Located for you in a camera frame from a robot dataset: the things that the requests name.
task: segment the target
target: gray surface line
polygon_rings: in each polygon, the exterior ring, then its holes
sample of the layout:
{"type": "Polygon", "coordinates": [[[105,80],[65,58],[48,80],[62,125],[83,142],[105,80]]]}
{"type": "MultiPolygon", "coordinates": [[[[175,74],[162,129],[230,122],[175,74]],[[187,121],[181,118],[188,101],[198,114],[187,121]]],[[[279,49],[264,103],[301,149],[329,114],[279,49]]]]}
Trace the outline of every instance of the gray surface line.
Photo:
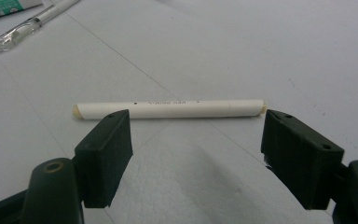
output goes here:
{"type": "Polygon", "coordinates": [[[103,211],[106,213],[106,215],[109,217],[109,219],[112,221],[113,224],[115,224],[115,221],[113,218],[106,212],[106,209],[104,208],[103,211]]]}
{"type": "Polygon", "coordinates": [[[144,75],[146,75],[148,78],[150,78],[153,82],[155,82],[157,85],[159,85],[163,90],[165,90],[167,93],[169,93],[171,96],[173,96],[176,100],[177,97],[171,93],[167,88],[165,88],[162,84],[160,84],[159,82],[157,82],[154,78],[152,78],[150,75],[148,75],[146,73],[146,71],[144,71],[143,69],[141,69],[139,66],[137,66],[134,62],[132,62],[130,59],[128,59],[127,57],[125,57],[122,53],[118,52],[116,49],[114,49],[112,46],[110,46],[108,43],[106,43],[105,41],[103,41],[99,36],[97,36],[96,34],[94,34],[89,28],[87,28],[86,26],[84,26],[82,23],[80,23],[79,21],[77,21],[75,18],[73,18],[71,15],[67,14],[68,17],[70,17],[72,20],[74,20],[75,22],[77,22],[81,27],[83,27],[85,30],[87,30],[89,33],[91,33],[93,36],[95,36],[98,40],[100,40],[102,43],[104,43],[108,48],[110,48],[112,51],[114,51],[116,54],[118,54],[122,59],[124,59],[127,63],[131,64],[132,66],[134,66],[136,69],[138,69],[141,73],[143,73],[144,75]]]}
{"type": "Polygon", "coordinates": [[[32,104],[32,102],[30,101],[30,99],[27,97],[27,95],[25,94],[25,92],[22,90],[22,88],[20,87],[19,83],[16,81],[16,79],[11,75],[11,73],[9,72],[9,70],[7,69],[7,67],[1,63],[2,66],[4,67],[4,69],[7,71],[8,75],[10,76],[11,80],[13,81],[13,83],[16,85],[16,87],[20,90],[22,96],[24,97],[25,101],[30,105],[30,107],[33,109],[33,111],[36,113],[37,118],[42,122],[43,126],[48,130],[48,133],[50,134],[50,136],[53,138],[53,140],[57,143],[58,147],[61,149],[62,153],[65,155],[66,158],[69,158],[69,156],[66,154],[65,150],[63,150],[61,144],[58,142],[57,138],[54,136],[53,132],[51,131],[51,129],[48,127],[48,125],[46,124],[46,122],[42,119],[42,117],[39,115],[39,113],[37,112],[36,108],[34,107],[34,105],[32,104]]]}
{"type": "Polygon", "coordinates": [[[225,134],[223,131],[221,131],[220,129],[218,129],[216,126],[214,126],[208,119],[206,119],[206,121],[212,126],[214,127],[218,132],[220,132],[223,136],[225,136],[227,139],[229,139],[232,143],[234,143],[237,147],[242,148],[242,150],[244,150],[246,153],[248,153],[252,158],[254,158],[255,160],[259,161],[261,164],[266,165],[263,161],[259,160],[257,157],[255,157],[254,155],[252,155],[252,153],[250,153],[248,150],[246,150],[244,147],[240,146],[234,139],[232,139],[231,137],[229,137],[227,134],[225,134]]]}
{"type": "Polygon", "coordinates": [[[146,141],[144,141],[140,146],[139,149],[141,149],[142,147],[144,147],[144,145],[146,145],[148,142],[150,142],[150,140],[152,140],[153,138],[155,138],[159,133],[162,132],[162,130],[164,130],[165,128],[168,127],[168,125],[170,125],[172,123],[172,121],[168,121],[166,125],[162,126],[160,129],[158,129],[158,131],[156,131],[152,136],[150,136],[146,141]]]}

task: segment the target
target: pen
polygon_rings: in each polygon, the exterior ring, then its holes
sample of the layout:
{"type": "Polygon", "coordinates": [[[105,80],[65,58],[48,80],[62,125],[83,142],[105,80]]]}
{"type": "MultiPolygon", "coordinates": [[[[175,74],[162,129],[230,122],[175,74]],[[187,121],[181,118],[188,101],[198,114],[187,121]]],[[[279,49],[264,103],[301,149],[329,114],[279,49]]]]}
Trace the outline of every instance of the pen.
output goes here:
{"type": "Polygon", "coordinates": [[[124,109],[130,110],[130,119],[171,119],[257,116],[267,108],[263,100],[160,101],[77,104],[73,114],[78,119],[102,119],[124,109]]]}
{"type": "Polygon", "coordinates": [[[7,51],[16,47],[26,36],[33,34],[46,22],[60,15],[66,9],[80,0],[61,0],[44,9],[32,18],[0,35],[0,51],[7,51]]]}

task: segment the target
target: black clamp jaw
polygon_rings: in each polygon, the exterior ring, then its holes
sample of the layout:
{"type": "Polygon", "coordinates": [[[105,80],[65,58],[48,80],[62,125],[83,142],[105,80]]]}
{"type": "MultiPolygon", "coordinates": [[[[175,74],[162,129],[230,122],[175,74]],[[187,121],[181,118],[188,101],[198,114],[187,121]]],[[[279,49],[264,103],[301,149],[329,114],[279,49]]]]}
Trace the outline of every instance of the black clamp jaw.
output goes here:
{"type": "Polygon", "coordinates": [[[0,202],[0,224],[83,224],[82,202],[110,205],[132,156],[129,111],[106,116],[75,154],[36,166],[29,188],[0,202]]]}
{"type": "Polygon", "coordinates": [[[261,144],[268,168],[308,210],[336,202],[336,224],[358,223],[358,161],[295,117],[268,110],[261,144]]]}
{"type": "MultiPolygon", "coordinates": [[[[358,161],[343,165],[341,147],[293,116],[268,110],[261,152],[305,209],[326,209],[333,199],[334,223],[358,223],[358,161]]],[[[105,117],[75,153],[34,168],[29,188],[0,202],[0,224],[82,224],[81,202],[110,205],[132,156],[128,110],[105,117]]]]}

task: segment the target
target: white table surface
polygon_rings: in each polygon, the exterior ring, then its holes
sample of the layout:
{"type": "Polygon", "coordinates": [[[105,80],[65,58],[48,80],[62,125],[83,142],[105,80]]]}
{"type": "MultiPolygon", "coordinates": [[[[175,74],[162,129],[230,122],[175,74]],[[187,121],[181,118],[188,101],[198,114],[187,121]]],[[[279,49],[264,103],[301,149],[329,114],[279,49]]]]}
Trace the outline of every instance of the white table surface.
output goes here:
{"type": "MultiPolygon", "coordinates": [[[[0,54],[0,200],[75,155],[98,122],[76,103],[228,99],[264,99],[358,160],[358,1],[82,0],[0,54]]],[[[332,223],[333,203],[303,210],[265,168],[263,125],[132,120],[117,196],[86,223],[332,223]]]]}

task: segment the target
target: clear plastic pen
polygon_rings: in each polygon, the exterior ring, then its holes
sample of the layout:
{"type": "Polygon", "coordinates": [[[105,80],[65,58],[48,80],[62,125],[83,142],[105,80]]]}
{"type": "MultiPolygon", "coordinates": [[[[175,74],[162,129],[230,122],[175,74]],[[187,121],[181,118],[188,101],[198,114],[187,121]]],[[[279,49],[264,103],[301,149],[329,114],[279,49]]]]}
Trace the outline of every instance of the clear plastic pen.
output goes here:
{"type": "Polygon", "coordinates": [[[55,18],[80,0],[61,0],[32,18],[0,35],[0,52],[16,47],[26,36],[33,34],[46,22],[55,18]]]}

